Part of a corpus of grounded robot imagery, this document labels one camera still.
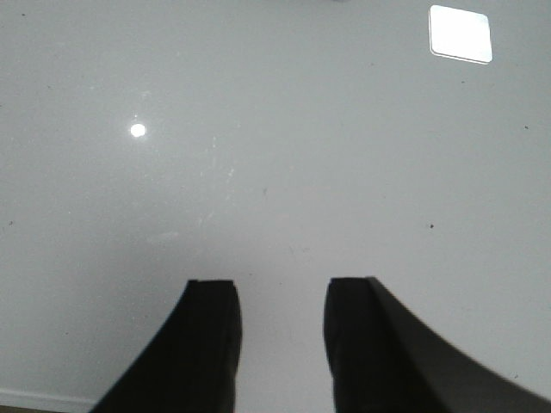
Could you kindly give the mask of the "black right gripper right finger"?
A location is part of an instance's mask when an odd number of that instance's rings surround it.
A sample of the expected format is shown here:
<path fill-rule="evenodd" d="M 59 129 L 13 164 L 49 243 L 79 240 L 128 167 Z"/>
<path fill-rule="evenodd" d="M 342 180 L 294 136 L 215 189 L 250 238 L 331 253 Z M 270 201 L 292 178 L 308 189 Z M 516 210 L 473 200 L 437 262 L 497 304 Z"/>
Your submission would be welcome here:
<path fill-rule="evenodd" d="M 548 412 L 412 314 L 375 277 L 333 278 L 325 351 L 337 412 Z"/>

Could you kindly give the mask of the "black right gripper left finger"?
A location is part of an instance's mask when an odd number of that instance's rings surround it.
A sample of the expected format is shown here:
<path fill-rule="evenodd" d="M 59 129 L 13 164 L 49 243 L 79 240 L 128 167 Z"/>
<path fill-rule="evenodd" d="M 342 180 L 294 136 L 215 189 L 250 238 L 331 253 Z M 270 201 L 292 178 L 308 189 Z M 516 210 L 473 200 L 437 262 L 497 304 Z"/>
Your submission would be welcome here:
<path fill-rule="evenodd" d="M 161 329 L 95 412 L 232 412 L 242 342 L 230 280 L 191 280 Z"/>

